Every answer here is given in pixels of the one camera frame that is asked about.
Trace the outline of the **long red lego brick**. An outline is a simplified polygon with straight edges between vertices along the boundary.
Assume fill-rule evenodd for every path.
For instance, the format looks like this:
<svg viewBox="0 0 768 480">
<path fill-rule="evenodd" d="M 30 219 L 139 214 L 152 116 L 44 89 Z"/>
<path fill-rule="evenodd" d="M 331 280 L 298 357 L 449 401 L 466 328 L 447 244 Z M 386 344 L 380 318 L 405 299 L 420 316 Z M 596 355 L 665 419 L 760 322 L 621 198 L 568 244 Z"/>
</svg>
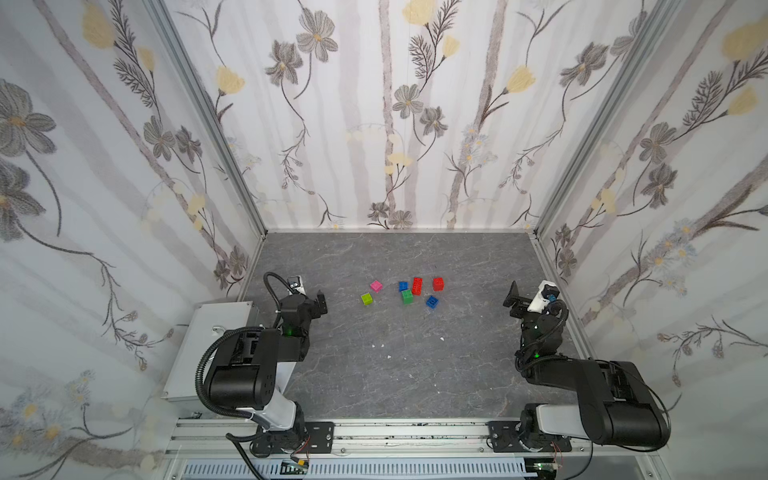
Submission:
<svg viewBox="0 0 768 480">
<path fill-rule="evenodd" d="M 422 294 L 422 288 L 423 288 L 423 279 L 420 277 L 415 277 L 412 282 L 411 292 L 415 296 L 420 296 Z"/>
</svg>

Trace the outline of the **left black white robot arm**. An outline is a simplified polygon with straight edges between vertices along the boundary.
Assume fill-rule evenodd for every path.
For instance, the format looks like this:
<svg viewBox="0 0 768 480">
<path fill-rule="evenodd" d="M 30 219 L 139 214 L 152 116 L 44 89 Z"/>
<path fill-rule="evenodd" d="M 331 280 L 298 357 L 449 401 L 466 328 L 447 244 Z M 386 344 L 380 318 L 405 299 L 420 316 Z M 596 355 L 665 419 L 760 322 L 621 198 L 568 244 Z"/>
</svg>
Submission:
<svg viewBox="0 0 768 480">
<path fill-rule="evenodd" d="M 299 451 L 310 434 L 300 405 L 281 392 L 279 366 L 305 360 L 311 323 L 328 313 L 325 295 L 301 292 L 278 301 L 277 325 L 245 326 L 226 331 L 204 352 L 195 371 L 198 399 L 209 411 L 257 425 L 251 436 L 228 438 L 236 446 L 249 442 L 265 457 L 276 451 Z"/>
</svg>

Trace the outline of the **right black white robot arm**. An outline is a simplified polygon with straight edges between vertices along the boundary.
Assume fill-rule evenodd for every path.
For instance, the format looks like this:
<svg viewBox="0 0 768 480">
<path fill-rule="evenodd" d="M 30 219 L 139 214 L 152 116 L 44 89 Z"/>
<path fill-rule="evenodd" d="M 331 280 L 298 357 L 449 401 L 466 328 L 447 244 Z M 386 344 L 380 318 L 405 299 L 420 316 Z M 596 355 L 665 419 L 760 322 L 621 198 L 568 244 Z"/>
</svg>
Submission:
<svg viewBox="0 0 768 480">
<path fill-rule="evenodd" d="M 570 311 L 558 286 L 539 284 L 527 298 L 513 282 L 503 306 L 520 321 L 515 369 L 532 385 L 571 391 L 573 405 L 526 405 L 518 441 L 540 450 L 559 440 L 588 440 L 631 451 L 652 452 L 671 436 L 671 420 L 636 366 L 626 361 L 576 359 L 559 352 Z"/>
</svg>

